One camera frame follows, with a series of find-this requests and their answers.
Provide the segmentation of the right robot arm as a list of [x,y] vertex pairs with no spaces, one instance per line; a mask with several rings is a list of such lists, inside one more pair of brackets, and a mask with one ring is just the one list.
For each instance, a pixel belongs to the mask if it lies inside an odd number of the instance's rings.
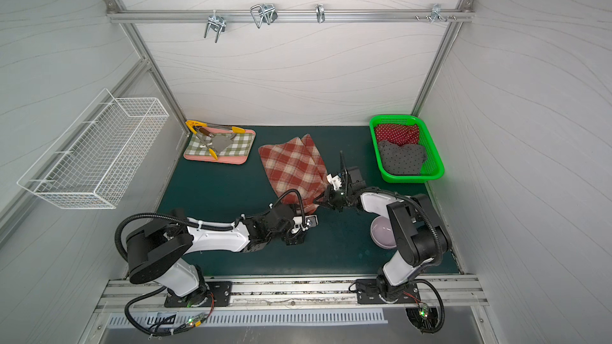
[[352,208],[373,213],[390,223],[395,253],[372,283],[355,282],[355,290],[394,304],[417,290],[418,276],[437,267],[451,247],[451,239],[430,197],[402,195],[367,186],[358,167],[348,167],[339,153],[340,169],[315,199],[331,210]]

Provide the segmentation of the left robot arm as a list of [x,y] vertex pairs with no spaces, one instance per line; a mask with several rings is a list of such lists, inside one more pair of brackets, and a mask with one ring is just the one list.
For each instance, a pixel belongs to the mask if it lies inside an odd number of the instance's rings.
[[317,215],[306,215],[282,202],[272,204],[264,213],[242,215],[230,223],[188,218],[183,210],[169,215],[137,213],[118,225],[115,243],[128,264],[131,283],[156,282],[173,296],[189,299],[207,292],[207,285],[202,270],[183,259],[187,254],[253,253],[275,239],[300,245],[309,229],[317,226]]

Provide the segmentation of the red plaid skirt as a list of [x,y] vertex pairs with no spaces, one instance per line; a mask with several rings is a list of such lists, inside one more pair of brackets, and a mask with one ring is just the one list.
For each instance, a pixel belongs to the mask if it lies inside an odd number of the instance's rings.
[[295,189],[300,193],[305,213],[314,214],[318,208],[315,199],[328,187],[328,170],[311,135],[261,146],[258,154],[277,197]]

